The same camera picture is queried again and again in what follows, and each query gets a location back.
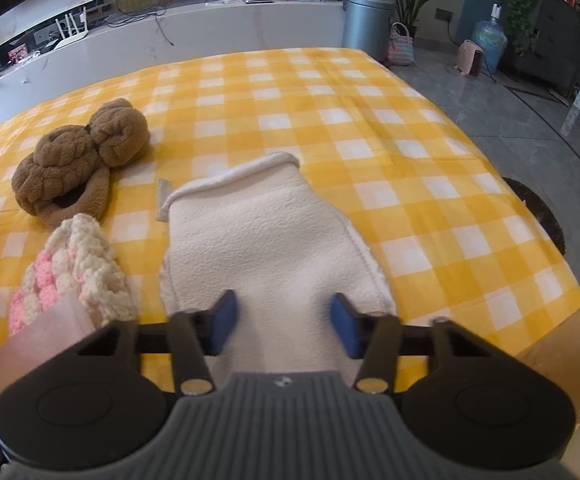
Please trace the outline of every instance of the teddy bear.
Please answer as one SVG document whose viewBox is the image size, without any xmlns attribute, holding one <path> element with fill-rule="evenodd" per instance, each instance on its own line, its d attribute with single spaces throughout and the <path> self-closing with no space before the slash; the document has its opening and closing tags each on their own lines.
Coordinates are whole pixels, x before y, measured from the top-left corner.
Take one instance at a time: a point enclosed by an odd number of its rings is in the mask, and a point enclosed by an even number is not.
<svg viewBox="0 0 580 480">
<path fill-rule="evenodd" d="M 145 116 L 126 99 L 108 102 L 86 126 L 68 124 L 41 137 L 12 176 L 16 202 L 52 228 L 78 213 L 99 219 L 110 169 L 130 164 L 149 144 Z"/>
</svg>

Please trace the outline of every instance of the crocheted blanket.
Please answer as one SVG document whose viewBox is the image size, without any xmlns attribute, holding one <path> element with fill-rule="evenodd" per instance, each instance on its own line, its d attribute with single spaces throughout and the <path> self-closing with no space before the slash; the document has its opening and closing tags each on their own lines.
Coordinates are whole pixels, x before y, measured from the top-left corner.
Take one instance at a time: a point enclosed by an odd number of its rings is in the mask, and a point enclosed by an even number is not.
<svg viewBox="0 0 580 480">
<path fill-rule="evenodd" d="M 26 268 L 9 309 L 9 333 L 31 324 L 59 298 L 81 300 L 95 327 L 134 319 L 125 275 L 96 220 L 78 214 L 57 227 Z"/>
</svg>

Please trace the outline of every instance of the yellow checkered tablecloth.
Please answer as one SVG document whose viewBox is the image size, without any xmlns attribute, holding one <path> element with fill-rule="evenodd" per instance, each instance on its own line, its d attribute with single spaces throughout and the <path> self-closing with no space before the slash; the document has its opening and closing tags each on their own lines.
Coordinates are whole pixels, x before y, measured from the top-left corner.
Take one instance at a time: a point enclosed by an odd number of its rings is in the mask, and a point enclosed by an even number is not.
<svg viewBox="0 0 580 480">
<path fill-rule="evenodd" d="M 42 134 L 85 124 L 117 97 L 142 110 L 151 130 L 149 153 L 112 174 L 102 219 L 143 323 L 165 319 L 157 180 L 177 187 L 279 150 L 294 153 L 317 193 L 354 222 L 406 322 L 451 317 L 515 353 L 580 307 L 545 232 L 438 108 L 359 51 L 295 48 L 147 68 L 0 125 L 0 344 L 9 296 L 49 234 L 17 207 L 10 177 Z M 171 387 L 166 364 L 148 356 L 144 373 Z M 400 380 L 421 373 L 419 360 Z"/>
</svg>

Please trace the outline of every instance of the blue water bottle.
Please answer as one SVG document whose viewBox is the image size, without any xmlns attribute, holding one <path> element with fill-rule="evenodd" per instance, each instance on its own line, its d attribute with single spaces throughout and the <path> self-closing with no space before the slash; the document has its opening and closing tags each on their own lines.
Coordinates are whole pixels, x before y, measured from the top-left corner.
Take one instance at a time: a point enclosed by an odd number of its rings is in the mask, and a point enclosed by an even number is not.
<svg viewBox="0 0 580 480">
<path fill-rule="evenodd" d="M 472 41 L 481 47 L 485 60 L 485 68 L 490 74 L 494 74 L 499 66 L 499 60 L 508 46 L 508 38 L 499 25 L 501 6 L 494 4 L 489 20 L 477 23 L 472 33 Z"/>
</svg>

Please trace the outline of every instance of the photo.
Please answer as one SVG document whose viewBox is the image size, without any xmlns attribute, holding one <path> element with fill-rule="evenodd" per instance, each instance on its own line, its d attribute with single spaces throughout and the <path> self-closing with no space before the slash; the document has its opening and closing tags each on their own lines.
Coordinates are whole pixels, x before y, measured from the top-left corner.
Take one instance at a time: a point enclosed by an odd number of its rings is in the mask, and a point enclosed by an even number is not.
<svg viewBox="0 0 580 480">
<path fill-rule="evenodd" d="M 7 57 L 9 57 L 9 59 L 14 63 L 18 63 L 20 60 L 25 59 L 27 55 L 27 45 L 25 43 L 20 44 L 7 53 Z"/>
</svg>

